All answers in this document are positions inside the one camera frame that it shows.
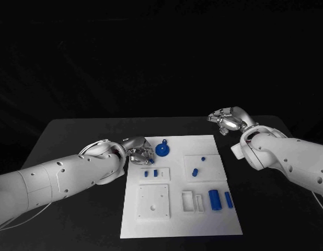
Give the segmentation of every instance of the blue object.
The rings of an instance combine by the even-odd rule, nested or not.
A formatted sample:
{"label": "blue object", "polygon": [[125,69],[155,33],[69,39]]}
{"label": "blue object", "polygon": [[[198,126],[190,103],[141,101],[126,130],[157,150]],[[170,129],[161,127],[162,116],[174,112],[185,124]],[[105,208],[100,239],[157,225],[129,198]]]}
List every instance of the blue object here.
{"label": "blue object", "polygon": [[197,169],[195,169],[195,168],[193,169],[191,175],[193,175],[194,177],[195,177],[195,175],[197,175]]}
{"label": "blue object", "polygon": [[167,156],[168,154],[167,140],[162,140],[162,143],[155,146],[155,154],[159,157]]}
{"label": "blue object", "polygon": [[230,200],[229,192],[224,192],[223,195],[224,195],[224,199],[227,200],[227,207],[233,208],[233,203],[231,203],[231,200]]}
{"label": "blue object", "polygon": [[211,210],[220,210],[221,205],[220,205],[220,199],[219,199],[219,193],[217,190],[210,190],[208,191],[208,199],[210,199],[210,205],[211,205]]}

